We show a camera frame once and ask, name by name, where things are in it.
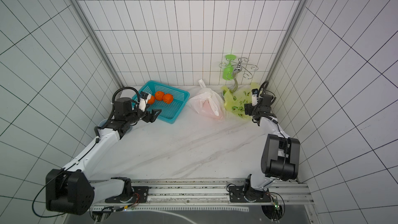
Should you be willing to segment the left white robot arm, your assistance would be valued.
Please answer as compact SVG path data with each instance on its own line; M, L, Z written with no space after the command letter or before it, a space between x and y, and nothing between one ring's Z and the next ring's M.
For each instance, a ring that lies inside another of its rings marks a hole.
M53 169L46 176L46 209L52 212L82 215L97 202L109 198L131 201L131 180L127 177L112 177L101 182L92 182L93 170L117 142L139 121L155 122L161 110L148 111L150 105L143 98L134 102L122 97L113 103L110 118L94 128L93 141L71 162L61 169Z

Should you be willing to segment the white printed plastic bag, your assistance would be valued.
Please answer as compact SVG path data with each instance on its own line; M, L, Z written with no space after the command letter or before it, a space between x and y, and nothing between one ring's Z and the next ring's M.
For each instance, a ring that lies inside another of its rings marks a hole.
M206 87L202 79L198 83L201 89L187 101L187 105L201 116L222 120L226 114L224 100L218 93Z

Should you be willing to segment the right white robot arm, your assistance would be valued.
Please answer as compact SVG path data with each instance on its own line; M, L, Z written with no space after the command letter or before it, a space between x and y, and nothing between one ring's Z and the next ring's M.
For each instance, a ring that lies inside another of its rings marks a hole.
M245 114L252 117L253 123L268 132L260 161L262 175L250 174L243 186L243 195L247 202L272 199L268 192L269 186L276 180L297 179L299 174L300 142L290 137L271 113L273 99L271 95L261 96L254 90L252 103L245 104Z

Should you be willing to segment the green plastic bag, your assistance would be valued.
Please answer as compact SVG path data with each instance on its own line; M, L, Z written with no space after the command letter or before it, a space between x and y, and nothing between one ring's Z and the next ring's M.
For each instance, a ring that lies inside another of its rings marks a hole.
M251 91L259 88L260 85L258 83L251 83L250 85L239 87L235 92L231 93L227 86L222 86L225 110L237 117L249 120L251 117L245 114L244 105L252 104Z

